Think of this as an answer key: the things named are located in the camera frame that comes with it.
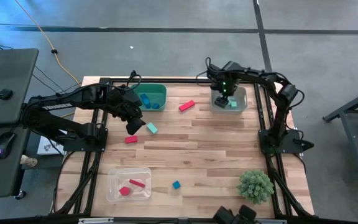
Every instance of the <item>succulent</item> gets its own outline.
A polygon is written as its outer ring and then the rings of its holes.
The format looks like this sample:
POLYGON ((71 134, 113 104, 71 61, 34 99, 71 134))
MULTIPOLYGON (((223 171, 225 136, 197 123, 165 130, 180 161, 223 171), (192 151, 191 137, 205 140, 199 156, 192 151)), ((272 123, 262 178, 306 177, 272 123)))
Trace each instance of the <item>succulent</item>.
POLYGON ((254 204, 260 204, 274 193, 273 183, 261 170, 247 171, 240 176, 240 185, 237 186, 239 195, 250 200, 254 204))

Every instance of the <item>pink block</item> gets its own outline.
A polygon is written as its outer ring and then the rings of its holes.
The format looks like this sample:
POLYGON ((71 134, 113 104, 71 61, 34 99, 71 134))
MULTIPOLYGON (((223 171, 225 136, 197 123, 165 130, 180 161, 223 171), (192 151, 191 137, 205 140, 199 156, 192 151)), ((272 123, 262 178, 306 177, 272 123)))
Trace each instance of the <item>pink block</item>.
POLYGON ((181 112, 184 112, 185 110, 187 110, 188 108, 191 108, 194 105, 195 105, 194 101, 190 100, 189 102, 185 103, 184 105, 179 106, 179 110, 181 112))
POLYGON ((133 143, 133 142, 137 142, 137 136, 129 136, 125 138, 126 144, 133 143))
POLYGON ((134 184, 134 185, 139 186, 139 187, 143 187, 143 188, 146 186, 143 183, 140 183, 140 182, 138 182, 136 180, 132 180, 132 179, 129 180, 129 183, 134 184))
POLYGON ((119 189, 119 192, 122 196, 127 196, 131 193, 131 189, 128 187, 122 187, 121 189, 119 189))

